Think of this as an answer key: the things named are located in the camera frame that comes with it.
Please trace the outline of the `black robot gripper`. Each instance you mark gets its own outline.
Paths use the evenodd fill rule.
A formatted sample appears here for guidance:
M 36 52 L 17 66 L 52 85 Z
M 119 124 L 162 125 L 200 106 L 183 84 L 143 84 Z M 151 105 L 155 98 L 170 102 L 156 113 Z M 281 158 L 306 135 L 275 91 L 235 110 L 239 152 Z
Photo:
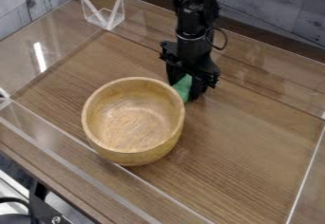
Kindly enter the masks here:
M 212 33 L 191 40 L 178 38 L 175 42 L 162 41 L 160 47 L 168 83 L 174 85 L 186 74 L 191 75 L 188 99 L 195 101 L 208 86 L 218 84 L 219 69 L 211 58 Z

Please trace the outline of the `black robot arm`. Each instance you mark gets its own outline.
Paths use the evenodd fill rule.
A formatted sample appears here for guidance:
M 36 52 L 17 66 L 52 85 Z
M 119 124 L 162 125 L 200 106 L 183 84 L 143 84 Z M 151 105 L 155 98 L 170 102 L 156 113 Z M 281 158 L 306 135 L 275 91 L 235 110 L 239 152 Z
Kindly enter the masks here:
M 176 14 L 176 41 L 162 41 L 168 84 L 184 103 L 195 101 L 218 85 L 219 68 L 212 61 L 216 0 L 172 0 Z

